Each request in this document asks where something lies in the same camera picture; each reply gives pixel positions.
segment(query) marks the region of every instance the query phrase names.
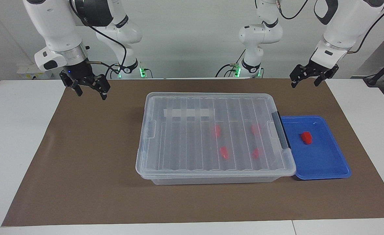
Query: blue tray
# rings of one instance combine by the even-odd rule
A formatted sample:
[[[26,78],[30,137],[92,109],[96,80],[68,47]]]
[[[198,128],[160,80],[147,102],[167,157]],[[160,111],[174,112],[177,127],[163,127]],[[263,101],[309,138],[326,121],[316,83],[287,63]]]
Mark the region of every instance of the blue tray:
[[[326,121],[320,116],[282,117],[296,164],[296,176],[301,180],[348,178],[349,165],[337,145]],[[309,131],[313,143],[306,145],[301,134]]]

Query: robotic arm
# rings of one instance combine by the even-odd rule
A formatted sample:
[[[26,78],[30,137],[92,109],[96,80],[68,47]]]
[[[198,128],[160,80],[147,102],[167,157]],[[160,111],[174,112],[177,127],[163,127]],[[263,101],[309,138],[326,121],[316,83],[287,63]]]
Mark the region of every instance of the robotic arm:
[[[308,64],[298,64],[290,74],[292,87],[312,76],[317,77],[315,86],[332,78],[339,69],[337,62],[373,25],[383,8],[384,0],[317,0],[314,13],[326,31]]]
[[[239,38],[246,51],[236,76],[258,76],[264,54],[260,45],[279,42],[283,35],[276,0],[257,0],[257,6],[257,15],[262,23],[247,25],[240,30]]]
[[[83,85],[98,91],[105,100],[110,85],[103,74],[93,73],[82,38],[75,30],[72,10],[85,25],[95,26],[96,32],[113,39],[97,33],[98,39],[117,55],[120,77],[145,76],[132,48],[124,45],[139,42],[142,33],[129,21],[120,0],[23,0],[23,3],[47,45],[35,54],[36,64],[42,71],[63,67],[60,77],[64,85],[75,90],[78,96],[83,94],[80,88]]]

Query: brown table surface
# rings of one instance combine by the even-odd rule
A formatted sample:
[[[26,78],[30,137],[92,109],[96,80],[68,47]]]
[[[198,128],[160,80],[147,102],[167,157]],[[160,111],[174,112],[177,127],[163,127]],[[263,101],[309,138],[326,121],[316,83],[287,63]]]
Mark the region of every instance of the brown table surface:
[[[328,86],[288,79],[111,81],[102,101],[67,89],[3,226],[314,220],[384,217],[384,183]],[[352,169],[341,180],[155,186],[135,171],[150,92],[247,92],[283,116],[326,119]]]

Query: transparent lid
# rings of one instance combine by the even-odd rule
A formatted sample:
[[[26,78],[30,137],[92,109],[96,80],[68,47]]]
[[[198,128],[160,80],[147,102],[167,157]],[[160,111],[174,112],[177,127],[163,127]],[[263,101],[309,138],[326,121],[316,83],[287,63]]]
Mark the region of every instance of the transparent lid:
[[[280,177],[295,162],[270,95],[154,92],[136,169],[149,180]]]

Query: white tabletop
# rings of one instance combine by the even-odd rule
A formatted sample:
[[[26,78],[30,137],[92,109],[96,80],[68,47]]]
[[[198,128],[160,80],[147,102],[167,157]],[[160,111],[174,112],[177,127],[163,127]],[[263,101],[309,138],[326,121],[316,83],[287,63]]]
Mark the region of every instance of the white tabletop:
[[[327,81],[384,181],[384,96],[362,80]],[[0,83],[0,226],[60,101],[60,80]],[[2,227],[0,234],[384,234],[384,219]]]

